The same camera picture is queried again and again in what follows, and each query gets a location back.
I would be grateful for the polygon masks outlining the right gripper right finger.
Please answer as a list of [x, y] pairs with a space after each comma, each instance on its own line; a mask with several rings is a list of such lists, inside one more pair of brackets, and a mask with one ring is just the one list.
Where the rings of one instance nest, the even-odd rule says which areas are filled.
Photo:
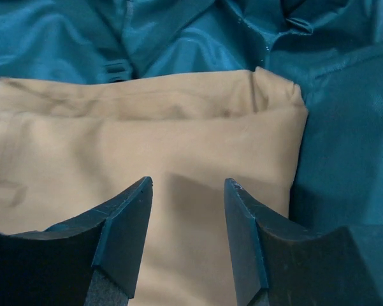
[[349, 228], [320, 234], [224, 184], [226, 226], [238, 305], [379, 305]]

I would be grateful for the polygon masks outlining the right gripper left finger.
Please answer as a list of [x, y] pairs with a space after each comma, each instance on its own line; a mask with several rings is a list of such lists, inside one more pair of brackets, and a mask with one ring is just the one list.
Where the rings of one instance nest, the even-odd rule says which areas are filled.
[[126, 305], [134, 297], [152, 207], [143, 177], [44, 231], [0, 233], [0, 305]]

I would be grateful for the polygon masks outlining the mustard brown garment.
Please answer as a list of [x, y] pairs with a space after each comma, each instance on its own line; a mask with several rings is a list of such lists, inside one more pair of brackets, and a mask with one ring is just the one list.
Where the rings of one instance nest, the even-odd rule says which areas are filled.
[[0, 232], [43, 230], [153, 181], [133, 305], [235, 305], [224, 181], [282, 216], [308, 111], [269, 71], [78, 85], [0, 78]]

